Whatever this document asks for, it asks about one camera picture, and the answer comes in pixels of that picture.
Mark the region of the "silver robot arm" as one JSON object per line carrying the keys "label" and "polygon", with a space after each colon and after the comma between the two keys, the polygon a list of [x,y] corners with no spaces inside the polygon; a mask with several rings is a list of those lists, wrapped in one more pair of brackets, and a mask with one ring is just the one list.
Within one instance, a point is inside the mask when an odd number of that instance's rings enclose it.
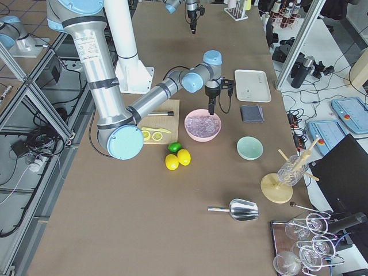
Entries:
{"label": "silver robot arm", "polygon": [[130,106],[122,93],[151,81],[139,60],[127,1],[48,1],[51,29],[68,33],[74,41],[96,105],[98,142],[121,160],[135,157],[144,138],[138,123],[176,92],[207,88],[221,77],[222,55],[210,50],[202,63],[175,70]]}
{"label": "silver robot arm", "polygon": [[[197,19],[203,16],[205,9],[203,6],[198,6],[197,1],[166,1],[165,8],[172,14],[180,4],[185,2],[187,16],[192,34],[196,33]],[[214,113],[214,104],[216,100],[212,100],[212,94],[215,92],[214,98],[217,97],[219,91],[218,78],[221,76],[222,55],[218,51],[209,50],[203,55],[203,62],[194,68],[184,68],[186,70],[169,70],[162,82],[156,86],[160,87],[166,93],[167,99],[178,92],[180,89],[185,89],[190,93],[195,93],[204,87],[205,95],[208,97],[209,114]]]}

